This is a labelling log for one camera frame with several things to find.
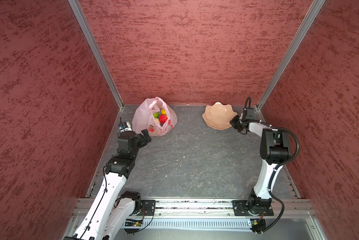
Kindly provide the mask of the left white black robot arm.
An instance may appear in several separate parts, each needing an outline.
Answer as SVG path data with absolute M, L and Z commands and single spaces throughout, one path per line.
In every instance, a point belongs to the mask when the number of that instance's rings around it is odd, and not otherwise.
M 135 166 L 138 151 L 151 142 L 151 137 L 147 129 L 137 134 L 127 128 L 120 131 L 117 141 L 117 154 L 102 169 L 98 195 L 82 223 L 65 240 L 113 240 L 128 217 L 141 211 L 139 193 L 125 192 L 117 197 Z

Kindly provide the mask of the pink scalloped bowl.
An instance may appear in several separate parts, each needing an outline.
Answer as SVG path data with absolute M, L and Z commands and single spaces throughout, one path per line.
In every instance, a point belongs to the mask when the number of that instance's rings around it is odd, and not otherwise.
M 232 127 L 230 121 L 237 115 L 238 114 L 233 111 L 231 105 L 223 105 L 220 102 L 216 102 L 212 106 L 206 106 L 202 117 L 210 128 L 215 130 L 226 130 Z

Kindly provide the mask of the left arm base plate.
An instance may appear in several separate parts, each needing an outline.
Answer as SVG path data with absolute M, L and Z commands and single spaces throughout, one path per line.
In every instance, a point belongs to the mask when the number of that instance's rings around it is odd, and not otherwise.
M 137 211 L 133 212 L 131 216 L 133 216 L 133 217 L 134 216 L 151 217 L 154 215 L 155 205 L 156 205 L 156 200 L 142 200 L 140 203 L 139 209 Z

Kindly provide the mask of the pink plastic bag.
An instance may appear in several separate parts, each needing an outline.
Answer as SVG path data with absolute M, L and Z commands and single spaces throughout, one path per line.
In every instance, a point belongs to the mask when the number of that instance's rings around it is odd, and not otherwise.
M 164 136 L 177 124 L 176 113 L 161 98 L 146 99 L 136 109 L 132 118 L 132 130 L 142 133 L 147 130 L 150 136 Z

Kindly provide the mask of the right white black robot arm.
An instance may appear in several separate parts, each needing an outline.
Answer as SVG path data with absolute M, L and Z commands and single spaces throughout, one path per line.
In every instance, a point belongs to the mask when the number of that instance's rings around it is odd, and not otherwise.
M 292 131 L 256 120 L 253 108 L 245 107 L 240 116 L 231 119 L 230 124 L 241 134 L 251 132 L 261 137 L 261 171 L 247 200 L 247 210 L 258 214 L 269 209 L 272 200 L 276 199 L 273 188 L 278 174 L 284 165 L 297 157 L 300 144 Z

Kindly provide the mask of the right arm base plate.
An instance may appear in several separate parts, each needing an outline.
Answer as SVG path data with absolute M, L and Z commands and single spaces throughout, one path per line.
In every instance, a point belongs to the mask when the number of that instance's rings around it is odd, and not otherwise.
M 271 202 L 269 201 L 246 201 L 233 200 L 233 211 L 236 217 L 272 217 L 274 216 Z

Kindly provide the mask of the red fake strawberry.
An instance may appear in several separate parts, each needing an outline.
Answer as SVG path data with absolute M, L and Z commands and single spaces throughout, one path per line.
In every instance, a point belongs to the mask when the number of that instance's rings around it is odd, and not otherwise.
M 161 124 L 164 124 L 168 120 L 168 117 L 167 115 L 160 115 L 158 119 Z

